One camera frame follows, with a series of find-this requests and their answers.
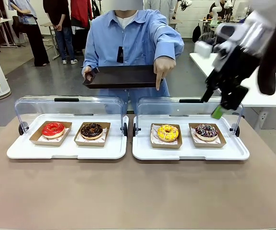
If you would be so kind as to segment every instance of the cardboard box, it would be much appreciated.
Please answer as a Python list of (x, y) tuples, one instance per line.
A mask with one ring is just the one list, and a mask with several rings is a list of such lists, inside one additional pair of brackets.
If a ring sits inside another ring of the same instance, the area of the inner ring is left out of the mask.
[[(105, 128), (107, 129), (106, 137), (105, 137), (105, 142), (97, 143), (97, 142), (80, 142), (80, 141), (76, 141), (77, 136), (79, 135), (79, 133), (80, 133), (82, 127), (85, 126), (85, 125), (87, 125), (87, 124), (91, 124), (91, 123), (99, 124), (100, 126), (102, 126), (103, 129), (105, 129)], [(110, 129), (110, 123), (107, 123), (107, 122), (84, 122), (84, 123), (82, 123), (82, 125), (80, 126), (78, 132), (76, 133), (76, 136), (75, 136), (75, 138), (74, 138), (74, 141), (75, 141), (75, 143), (76, 143), (78, 146), (104, 147), (105, 144), (106, 144), (106, 141), (107, 141), (109, 129)]]
[(178, 128), (178, 131), (179, 131), (179, 135), (177, 137), (177, 145), (168, 145), (168, 144), (155, 144), (155, 143), (152, 143), (152, 140), (150, 138), (150, 141), (151, 141), (151, 144), (152, 144), (152, 147), (153, 148), (156, 148), (156, 149), (179, 149), (181, 146), (182, 146), (182, 136), (181, 136), (181, 130), (180, 130), (180, 126), (179, 125), (172, 125), (172, 124), (151, 124), (151, 136), (152, 136), (152, 127), (153, 125), (155, 126), (163, 126), (163, 125), (170, 125), (170, 126), (174, 126), (176, 128)]
[[(218, 138), (220, 139), (220, 144), (205, 144), (205, 143), (197, 143), (195, 140), (194, 140), (194, 137), (193, 137), (193, 133), (191, 131), (191, 129), (195, 129), (198, 125), (202, 125), (202, 124), (205, 124), (205, 125), (211, 125), (213, 127), (215, 127), (218, 131)], [(216, 124), (208, 124), (208, 123), (189, 123), (189, 131), (191, 133), (191, 137), (192, 137), (192, 140), (193, 140), (193, 143), (194, 143), (194, 146), (196, 148), (222, 148), (224, 145), (226, 145), (226, 140), (223, 136), (223, 134), (221, 133), (220, 129), (218, 128), (218, 126)]]
[[(50, 123), (58, 122), (63, 124), (66, 128), (68, 128), (67, 132), (63, 135), (61, 140), (59, 142), (45, 142), (45, 141), (38, 141), (38, 139), (42, 136), (42, 130), (44, 126)], [(65, 141), (67, 135), (71, 131), (72, 128), (72, 122), (61, 122), (61, 121), (45, 121), (40, 128), (29, 138), (29, 140), (35, 144), (35, 145), (46, 145), (46, 146), (55, 146), (55, 147), (60, 147), (62, 143)]]

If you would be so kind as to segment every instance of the clear plastic lid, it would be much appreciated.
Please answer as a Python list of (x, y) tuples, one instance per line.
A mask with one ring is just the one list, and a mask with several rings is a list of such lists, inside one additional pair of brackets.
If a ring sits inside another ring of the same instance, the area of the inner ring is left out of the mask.
[[(161, 116), (190, 116), (190, 115), (209, 115), (220, 105), (220, 97), (212, 97), (209, 102), (201, 103), (200, 98), (142, 98), (137, 105), (137, 124), (136, 134), (139, 132), (139, 121), (149, 119), (149, 115), (156, 115), (158, 121)], [(229, 110), (224, 113), (222, 117), (227, 115), (238, 116), (237, 123), (232, 126), (231, 132), (236, 134), (240, 119), (243, 115), (243, 106), (240, 105), (236, 111)]]
[(119, 116), (120, 128), (123, 130), (122, 106), (123, 102), (118, 97), (25, 96), (16, 101), (15, 112), (20, 121), (19, 129), (22, 129), (22, 133), (28, 132), (33, 121), (41, 115)]

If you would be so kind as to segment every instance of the shirt collar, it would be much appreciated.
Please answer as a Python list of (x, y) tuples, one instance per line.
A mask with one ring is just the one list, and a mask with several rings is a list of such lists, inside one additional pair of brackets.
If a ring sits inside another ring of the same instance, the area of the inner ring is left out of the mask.
[[(118, 19), (117, 17), (115, 16), (115, 13), (114, 11), (109, 11), (108, 12), (108, 26), (111, 25), (111, 22), (112, 21), (115, 21), (116, 23), (118, 23)], [(136, 17), (134, 18), (133, 22), (137, 22), (137, 23), (145, 23), (146, 20), (145, 20), (145, 11), (141, 10), (141, 11), (138, 11)]]

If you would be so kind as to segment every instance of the yellow frosted donut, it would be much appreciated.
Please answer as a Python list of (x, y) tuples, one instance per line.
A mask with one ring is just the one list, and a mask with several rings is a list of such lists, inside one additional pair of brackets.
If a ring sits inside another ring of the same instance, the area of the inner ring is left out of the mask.
[(158, 128), (158, 137), (166, 142), (172, 142), (177, 139), (179, 131), (176, 127), (170, 125), (163, 125)]

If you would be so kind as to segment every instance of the donut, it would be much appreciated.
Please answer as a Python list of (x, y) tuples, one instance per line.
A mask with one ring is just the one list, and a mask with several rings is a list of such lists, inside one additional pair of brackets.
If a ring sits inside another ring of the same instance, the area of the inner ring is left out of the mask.
[(61, 135), (63, 135), (65, 130), (66, 130), (66, 127), (63, 124), (58, 122), (53, 122), (44, 126), (42, 130), (42, 135), (48, 139), (58, 138)]
[(195, 128), (196, 136), (205, 141), (213, 141), (219, 136), (215, 127), (207, 124), (198, 125)]
[(103, 127), (96, 123), (90, 123), (81, 128), (82, 137), (87, 140), (95, 140), (103, 134)]
[(166, 142), (172, 142), (177, 139), (179, 135), (178, 128), (170, 125), (163, 125), (158, 128), (158, 137)]

